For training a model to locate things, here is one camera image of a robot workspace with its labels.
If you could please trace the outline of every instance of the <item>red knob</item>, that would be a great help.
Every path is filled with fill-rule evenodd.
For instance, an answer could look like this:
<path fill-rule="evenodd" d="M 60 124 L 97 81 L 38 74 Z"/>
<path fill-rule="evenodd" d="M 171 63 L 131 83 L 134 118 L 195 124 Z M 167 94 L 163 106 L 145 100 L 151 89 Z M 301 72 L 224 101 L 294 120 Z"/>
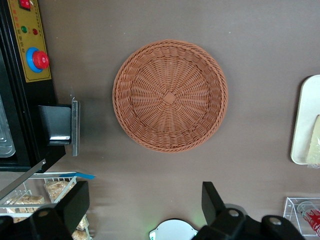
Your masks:
<path fill-rule="evenodd" d="M 38 69 L 47 69 L 49 67 L 49 58 L 44 51 L 35 51 L 32 55 L 32 61 Z"/>

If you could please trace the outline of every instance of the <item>red label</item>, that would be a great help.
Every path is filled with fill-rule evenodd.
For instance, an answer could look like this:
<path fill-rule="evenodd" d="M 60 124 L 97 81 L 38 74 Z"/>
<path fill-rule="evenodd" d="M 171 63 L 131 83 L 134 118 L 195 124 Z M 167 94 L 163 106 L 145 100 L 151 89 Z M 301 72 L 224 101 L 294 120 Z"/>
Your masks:
<path fill-rule="evenodd" d="M 303 218 L 310 224 L 311 228 L 320 237 L 320 210 L 311 209 L 303 214 Z"/>

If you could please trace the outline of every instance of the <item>bolt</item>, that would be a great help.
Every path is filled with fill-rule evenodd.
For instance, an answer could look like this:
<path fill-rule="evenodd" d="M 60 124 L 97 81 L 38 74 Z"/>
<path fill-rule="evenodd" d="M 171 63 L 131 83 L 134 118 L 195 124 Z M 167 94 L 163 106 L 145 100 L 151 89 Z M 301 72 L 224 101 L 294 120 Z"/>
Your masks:
<path fill-rule="evenodd" d="M 236 210 L 229 210 L 229 214 L 232 216 L 232 217 L 238 217 L 239 216 L 239 213 L 236 211 Z"/>
<path fill-rule="evenodd" d="M 269 220 L 274 225 L 281 225 L 282 224 L 282 222 L 276 217 L 270 217 Z"/>

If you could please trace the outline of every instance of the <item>white plate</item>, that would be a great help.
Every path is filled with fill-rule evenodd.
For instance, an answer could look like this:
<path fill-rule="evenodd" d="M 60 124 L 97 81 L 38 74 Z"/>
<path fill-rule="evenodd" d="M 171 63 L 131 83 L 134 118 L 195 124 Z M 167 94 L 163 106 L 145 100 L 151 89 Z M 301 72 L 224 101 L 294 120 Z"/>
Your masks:
<path fill-rule="evenodd" d="M 300 92 L 293 134 L 291 159 L 305 165 L 317 116 L 320 115 L 320 75 L 307 78 Z"/>
<path fill-rule="evenodd" d="M 149 233 L 150 240 L 191 240 L 198 233 L 189 223 L 170 219 Z"/>

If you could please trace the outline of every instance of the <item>cheese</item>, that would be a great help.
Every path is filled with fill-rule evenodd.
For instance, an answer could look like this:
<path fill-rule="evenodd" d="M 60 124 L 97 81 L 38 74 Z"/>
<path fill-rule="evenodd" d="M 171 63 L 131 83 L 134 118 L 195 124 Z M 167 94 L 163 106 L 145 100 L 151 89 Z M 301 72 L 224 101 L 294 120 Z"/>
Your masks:
<path fill-rule="evenodd" d="M 307 164 L 320 164 L 320 115 L 315 120 L 310 147 L 305 161 Z"/>

